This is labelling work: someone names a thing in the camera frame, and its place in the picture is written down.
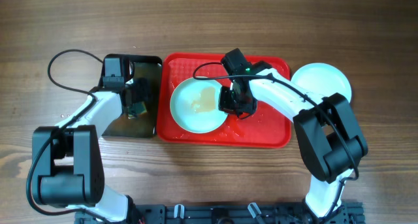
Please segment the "green and yellow scrub sponge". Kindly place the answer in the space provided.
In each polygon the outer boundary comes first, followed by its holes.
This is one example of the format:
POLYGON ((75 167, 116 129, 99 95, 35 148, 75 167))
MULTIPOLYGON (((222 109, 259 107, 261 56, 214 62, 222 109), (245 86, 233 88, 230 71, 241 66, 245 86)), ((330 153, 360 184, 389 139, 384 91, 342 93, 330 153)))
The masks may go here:
POLYGON ((133 103, 131 106, 127 107, 127 115, 129 119, 137 118, 145 113, 147 113, 147 110, 144 102, 133 103))

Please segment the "white plate with ketchup streak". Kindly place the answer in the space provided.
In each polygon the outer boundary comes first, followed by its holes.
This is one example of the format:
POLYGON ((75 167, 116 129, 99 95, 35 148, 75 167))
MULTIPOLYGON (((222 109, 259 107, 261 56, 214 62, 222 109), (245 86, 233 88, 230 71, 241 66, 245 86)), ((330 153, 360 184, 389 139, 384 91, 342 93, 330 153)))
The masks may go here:
POLYGON ((215 80, 188 78, 170 98, 170 113, 182 129, 190 133, 209 133, 219 128, 227 114, 219 109, 222 85, 215 80))

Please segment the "white plate with ketchup blob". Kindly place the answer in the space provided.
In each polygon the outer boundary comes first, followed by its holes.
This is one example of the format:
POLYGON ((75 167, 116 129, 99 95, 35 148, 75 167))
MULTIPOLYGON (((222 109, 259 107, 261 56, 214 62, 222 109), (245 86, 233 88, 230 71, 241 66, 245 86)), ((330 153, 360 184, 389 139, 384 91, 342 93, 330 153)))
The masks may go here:
POLYGON ((332 65, 307 64, 294 73, 291 82, 326 97, 339 93, 351 102, 352 89, 349 80, 342 71, 332 65))

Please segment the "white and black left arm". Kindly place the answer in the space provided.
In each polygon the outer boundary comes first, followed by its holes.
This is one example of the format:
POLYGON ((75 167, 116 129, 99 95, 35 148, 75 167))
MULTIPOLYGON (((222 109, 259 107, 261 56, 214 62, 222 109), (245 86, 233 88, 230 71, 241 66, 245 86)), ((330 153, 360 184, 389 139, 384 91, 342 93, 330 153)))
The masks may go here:
POLYGON ((101 223, 140 223, 132 198, 105 184, 99 137, 126 108, 151 98, 150 83, 106 77, 86 94, 70 119, 33 132, 27 201, 45 216, 79 213, 101 223))

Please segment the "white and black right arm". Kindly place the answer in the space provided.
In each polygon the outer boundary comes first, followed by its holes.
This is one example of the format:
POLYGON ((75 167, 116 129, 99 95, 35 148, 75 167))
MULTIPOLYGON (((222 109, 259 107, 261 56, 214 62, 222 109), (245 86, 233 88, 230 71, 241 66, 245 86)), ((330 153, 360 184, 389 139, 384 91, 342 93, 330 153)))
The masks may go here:
POLYGON ((221 61, 232 82, 223 88, 220 110, 254 113, 264 102, 291 120, 301 158, 310 171, 304 203, 310 215, 326 222, 342 205, 345 184, 359 177, 358 165, 368 153, 366 139, 350 106, 347 77, 326 63, 301 67, 288 80, 265 61, 221 61))

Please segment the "black water tray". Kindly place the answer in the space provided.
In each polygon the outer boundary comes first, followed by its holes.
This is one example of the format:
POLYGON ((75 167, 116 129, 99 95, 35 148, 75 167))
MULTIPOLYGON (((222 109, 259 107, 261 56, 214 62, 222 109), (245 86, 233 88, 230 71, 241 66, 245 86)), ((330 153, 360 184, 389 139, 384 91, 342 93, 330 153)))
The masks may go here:
POLYGON ((129 56, 131 62, 130 70, 133 74, 132 79, 146 78, 150 82, 152 100, 146 103, 147 113, 142 114, 137 118, 129 119, 128 115, 124 112, 125 108, 122 103, 122 91, 125 87, 123 89, 106 89, 102 87, 105 90, 114 90, 119 94, 122 109, 121 116, 114 120, 103 134, 104 136, 151 138, 155 135, 156 130, 163 62, 161 58, 157 56, 124 55, 129 56))

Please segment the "red plastic serving tray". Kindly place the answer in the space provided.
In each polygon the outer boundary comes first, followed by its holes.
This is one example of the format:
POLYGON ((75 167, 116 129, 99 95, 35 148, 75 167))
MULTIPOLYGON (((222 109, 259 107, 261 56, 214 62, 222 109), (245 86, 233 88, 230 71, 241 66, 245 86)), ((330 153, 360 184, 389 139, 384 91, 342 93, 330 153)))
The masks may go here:
POLYGON ((192 77, 201 64, 219 62, 222 54, 176 52, 163 62, 156 132, 159 138, 174 143, 282 148, 291 139, 291 122, 264 102, 257 103, 254 115, 240 120, 229 115, 216 130, 196 134, 182 129, 170 113, 170 98, 174 89, 192 77))

